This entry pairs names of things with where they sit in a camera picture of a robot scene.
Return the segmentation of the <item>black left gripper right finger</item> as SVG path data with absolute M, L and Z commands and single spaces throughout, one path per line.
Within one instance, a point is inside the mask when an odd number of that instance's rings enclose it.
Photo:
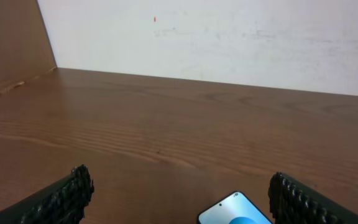
M 358 223 L 358 214 L 283 172 L 270 179 L 268 197 L 275 224 Z

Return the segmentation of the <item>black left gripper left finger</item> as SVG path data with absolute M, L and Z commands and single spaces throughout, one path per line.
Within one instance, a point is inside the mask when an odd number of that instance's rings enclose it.
M 82 164 L 68 176 L 1 210 L 0 223 L 79 223 L 93 192 L 93 179 Z

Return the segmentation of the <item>blue Samsung Galaxy smartphone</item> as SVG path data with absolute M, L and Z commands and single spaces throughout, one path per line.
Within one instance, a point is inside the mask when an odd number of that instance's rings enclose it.
M 199 213 L 197 224 L 272 224 L 242 192 L 235 191 Z

